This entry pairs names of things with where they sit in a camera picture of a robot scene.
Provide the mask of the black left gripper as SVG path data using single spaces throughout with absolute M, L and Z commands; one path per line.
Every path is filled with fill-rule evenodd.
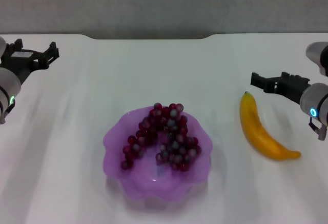
M 17 39 L 14 43 L 7 44 L 7 51 L 10 53 L 21 51 L 23 48 L 22 39 Z M 13 57 L 2 56 L 1 67 L 14 73 L 21 84 L 29 77 L 29 75 L 37 70 L 45 70 L 49 65 L 59 58 L 59 49 L 56 42 L 52 42 L 49 48 L 43 52 L 31 52 L 30 57 Z

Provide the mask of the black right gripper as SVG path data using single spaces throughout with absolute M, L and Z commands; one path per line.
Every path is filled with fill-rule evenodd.
M 304 91 L 310 86 L 309 79 L 300 75 L 292 75 L 287 72 L 281 73 L 283 81 L 278 82 L 278 77 L 265 78 L 253 72 L 251 75 L 251 85 L 265 93 L 274 93 L 277 83 L 277 94 L 300 104 L 300 98 Z

